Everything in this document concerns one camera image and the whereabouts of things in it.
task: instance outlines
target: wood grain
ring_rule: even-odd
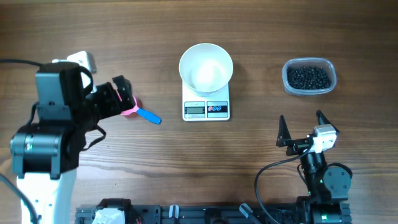
[[[96,83],[124,75],[144,107],[163,119],[160,126],[121,116],[100,122],[108,135],[80,155],[72,219],[76,207],[108,197],[136,204],[254,203],[256,172],[285,159],[275,147],[279,115],[292,137],[302,138],[321,109],[341,131],[327,161],[354,172],[354,223],[398,223],[396,1],[59,2],[0,5],[0,58],[49,62],[90,51]],[[230,121],[181,118],[178,61],[201,42],[222,46],[234,61]],[[286,94],[282,66],[297,57],[331,60],[336,89]],[[9,140],[37,100],[35,71],[0,65],[0,171],[13,180]],[[264,173],[263,201],[306,194],[296,165]],[[19,223],[19,199],[3,184],[0,191],[0,223]]]

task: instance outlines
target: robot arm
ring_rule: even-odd
[[[86,88],[81,72],[91,79]],[[113,78],[117,91],[108,82],[91,92],[91,73],[72,62],[42,65],[35,79],[39,102],[32,109],[30,121],[11,139],[12,170],[39,223],[69,223],[79,153],[104,139],[106,133],[97,125],[99,120],[134,106],[131,84],[119,76]],[[35,110],[39,122],[32,124]],[[85,134],[96,129],[103,136],[84,148]],[[22,223],[30,220],[22,202]]]
[[[276,145],[287,146],[286,156],[301,155],[301,167],[304,172],[304,184],[308,197],[297,198],[302,223],[351,223],[348,204],[348,190],[351,187],[353,173],[340,163],[328,164],[323,152],[333,148],[339,130],[325,115],[317,111],[318,126],[305,139],[292,140],[283,115],[279,121],[279,134]]]

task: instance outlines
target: plastic container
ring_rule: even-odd
[[[289,82],[287,81],[287,68],[300,68],[304,66],[316,66],[325,69],[330,79],[330,87],[319,90],[298,90],[290,86]],[[332,91],[337,84],[335,67],[328,59],[325,58],[295,58],[289,60],[282,69],[282,80],[285,86],[285,92],[297,96],[311,96],[328,93]]]

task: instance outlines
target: scoop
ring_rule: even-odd
[[[123,111],[121,113],[121,115],[128,116],[128,115],[130,115],[132,113],[137,113],[139,116],[142,116],[143,118],[147,119],[148,121],[150,121],[150,122],[152,122],[154,124],[161,124],[162,119],[160,117],[154,115],[153,113],[151,113],[151,112],[149,112],[147,110],[144,110],[144,109],[138,107],[136,97],[133,96],[133,98],[134,98],[134,102],[135,102],[136,105],[132,109]]]

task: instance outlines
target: digital scale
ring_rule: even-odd
[[[184,121],[226,121],[229,119],[229,86],[209,96],[198,96],[182,83],[182,119]]]

